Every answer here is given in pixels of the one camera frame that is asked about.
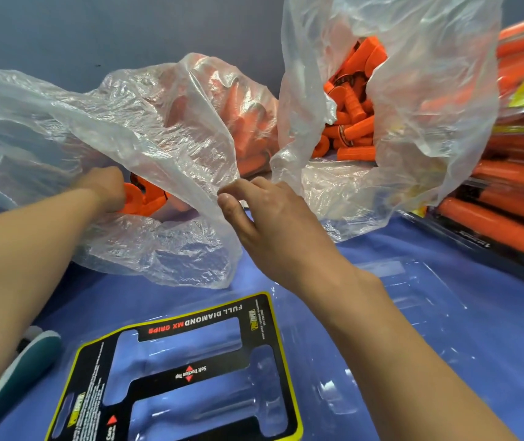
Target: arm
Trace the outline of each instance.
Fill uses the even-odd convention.
[[[516,439],[407,322],[382,282],[338,252],[288,185],[238,180],[220,190],[218,203],[260,270],[328,330],[383,441]]]
[[[0,214],[0,376],[51,296],[82,232],[125,202],[118,168],[93,169],[71,190]]]

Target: clear plastic bag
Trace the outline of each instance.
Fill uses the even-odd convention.
[[[333,239],[383,227],[395,209],[436,204],[470,175],[498,113],[501,1],[285,1],[273,181],[303,190]],[[323,85],[372,35],[388,55],[367,86],[378,167],[334,173],[333,162],[309,163],[335,120]]]
[[[0,207],[35,202],[92,167],[118,163],[197,213],[164,223],[112,214],[86,232],[75,261],[164,285],[225,288],[241,245],[216,192],[240,176],[240,161],[254,171],[259,160],[268,164],[278,150],[276,110],[268,88],[199,54],[115,71],[85,94],[0,71]]]

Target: teal object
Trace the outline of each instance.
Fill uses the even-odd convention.
[[[0,419],[47,371],[61,350],[60,335],[44,331],[16,357],[0,378]]]

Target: person's left hand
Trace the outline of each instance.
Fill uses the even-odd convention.
[[[117,212],[125,206],[123,173],[117,167],[94,168],[79,177],[73,189],[88,189],[97,195],[102,212]]]

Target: forearm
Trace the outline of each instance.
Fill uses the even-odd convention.
[[[93,191],[75,189],[0,214],[0,375],[99,206]]]
[[[382,283],[354,267],[302,298],[344,356],[381,439],[513,440],[414,330]]]

